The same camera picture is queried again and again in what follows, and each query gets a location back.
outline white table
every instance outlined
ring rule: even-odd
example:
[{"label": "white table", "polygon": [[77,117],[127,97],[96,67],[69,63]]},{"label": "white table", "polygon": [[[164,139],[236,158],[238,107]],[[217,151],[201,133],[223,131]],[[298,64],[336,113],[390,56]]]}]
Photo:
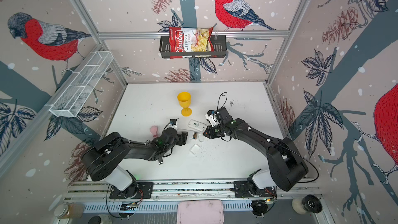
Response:
[{"label": "white table", "polygon": [[[178,93],[183,91],[192,96],[189,117],[181,115],[182,107],[177,101]],[[118,132],[129,140],[145,142],[153,139],[151,126],[157,125],[161,134],[171,118],[179,118],[178,129],[189,129],[191,119],[207,124],[205,114],[216,109],[222,92],[228,92],[225,106],[233,118],[241,118],[267,135],[283,138],[262,82],[129,84],[108,134]],[[194,144],[200,146],[195,155],[189,151]],[[173,154],[163,161],[159,165],[157,161],[124,159],[120,166],[137,180],[246,178],[257,169],[268,168],[264,155],[235,139],[189,140],[184,146],[175,146]]]}]

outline white mesh shelf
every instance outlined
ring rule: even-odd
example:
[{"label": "white mesh shelf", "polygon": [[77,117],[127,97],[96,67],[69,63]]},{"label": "white mesh shelf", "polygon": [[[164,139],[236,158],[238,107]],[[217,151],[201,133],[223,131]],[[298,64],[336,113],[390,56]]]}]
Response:
[{"label": "white mesh shelf", "polygon": [[109,51],[93,52],[83,69],[74,72],[77,73],[76,78],[53,104],[50,112],[57,117],[76,117],[112,60]]}]

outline glass jar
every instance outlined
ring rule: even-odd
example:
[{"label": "glass jar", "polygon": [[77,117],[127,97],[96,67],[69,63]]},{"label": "glass jar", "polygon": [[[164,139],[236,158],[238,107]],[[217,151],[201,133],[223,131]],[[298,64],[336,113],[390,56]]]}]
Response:
[{"label": "glass jar", "polygon": [[92,217],[88,224],[112,224],[111,216],[107,214],[99,214],[98,216]]},{"label": "glass jar", "polygon": [[84,205],[80,203],[61,204],[54,210],[58,219],[80,218],[83,215]]}]

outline yellow goblet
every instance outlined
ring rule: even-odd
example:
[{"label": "yellow goblet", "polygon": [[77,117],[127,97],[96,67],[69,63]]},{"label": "yellow goblet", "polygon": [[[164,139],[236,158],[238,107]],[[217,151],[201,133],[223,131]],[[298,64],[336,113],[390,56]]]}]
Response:
[{"label": "yellow goblet", "polygon": [[192,110],[189,108],[189,105],[191,104],[191,94],[189,92],[179,93],[177,99],[180,106],[183,107],[181,110],[182,116],[190,116],[192,114]]}]

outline pink object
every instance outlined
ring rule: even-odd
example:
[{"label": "pink object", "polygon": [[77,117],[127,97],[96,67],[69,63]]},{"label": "pink object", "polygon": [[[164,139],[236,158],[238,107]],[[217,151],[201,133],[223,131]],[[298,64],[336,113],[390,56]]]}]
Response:
[{"label": "pink object", "polygon": [[223,224],[224,209],[220,200],[183,201],[178,204],[178,224]]},{"label": "pink object", "polygon": [[158,127],[157,126],[152,126],[149,128],[149,131],[152,133],[154,138],[158,137]]}]

